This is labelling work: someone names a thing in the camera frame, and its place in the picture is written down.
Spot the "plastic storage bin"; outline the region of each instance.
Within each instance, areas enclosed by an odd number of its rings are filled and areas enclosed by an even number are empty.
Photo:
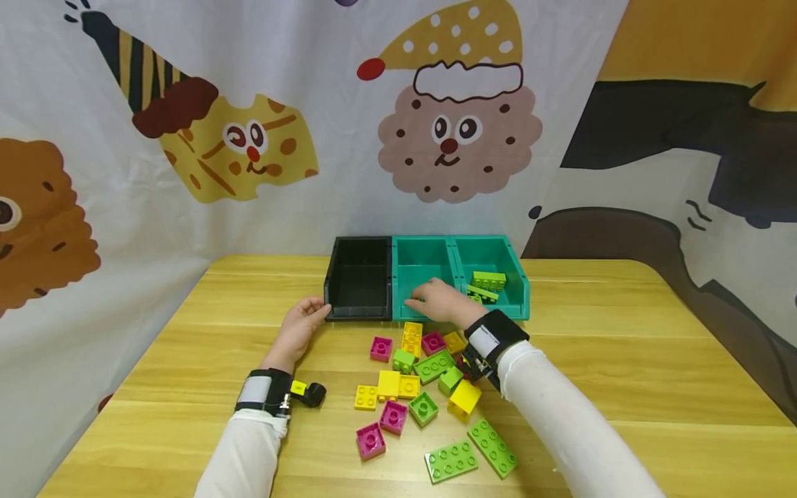
[[[485,304],[487,309],[500,309],[512,320],[528,320],[531,289],[525,272],[515,255],[509,239],[503,235],[461,235],[450,238],[460,273],[460,292],[473,279],[473,272],[503,273],[506,285],[495,304]]]
[[[393,237],[393,320],[428,320],[405,306],[404,300],[433,276],[460,287],[452,247],[450,237]]]
[[[391,237],[338,237],[324,281],[327,321],[393,320]]]

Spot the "white sleeve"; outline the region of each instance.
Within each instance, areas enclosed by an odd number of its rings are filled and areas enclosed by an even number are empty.
[[[259,410],[239,410],[227,422],[194,498],[268,498],[280,441],[288,423]]]
[[[511,346],[499,359],[498,378],[575,498],[664,496],[595,405],[542,351],[525,341]]]

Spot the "table surface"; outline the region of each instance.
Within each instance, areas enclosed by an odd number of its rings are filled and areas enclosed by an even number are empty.
[[[241,381],[285,311],[323,295],[326,257],[232,256],[198,282],[40,496],[192,496]],[[797,430],[652,269],[633,261],[524,260],[532,342],[611,421],[672,496],[793,496]],[[397,323],[335,323],[296,376],[328,388],[320,410],[293,408],[273,496],[570,496],[540,439],[486,381],[471,424],[486,417],[519,459],[500,480],[475,472],[430,483],[423,454],[466,438],[442,405],[421,431],[408,421],[387,453],[361,462],[355,431],[377,412],[352,409],[375,385],[375,335]]]

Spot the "wrist strap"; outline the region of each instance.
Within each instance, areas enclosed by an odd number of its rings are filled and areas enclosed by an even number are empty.
[[[528,334],[503,312],[492,310],[465,331],[469,345],[495,370],[498,356],[520,341],[528,341]]]
[[[235,411],[260,410],[274,417],[289,418],[292,381],[291,374],[276,368],[252,370],[238,395]]]

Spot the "cartoon curtain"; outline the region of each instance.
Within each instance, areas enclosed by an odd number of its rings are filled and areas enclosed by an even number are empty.
[[[631,0],[526,257],[659,272],[797,423],[797,3]]]
[[[0,496],[36,493],[219,257],[523,249],[625,7],[5,2]]]

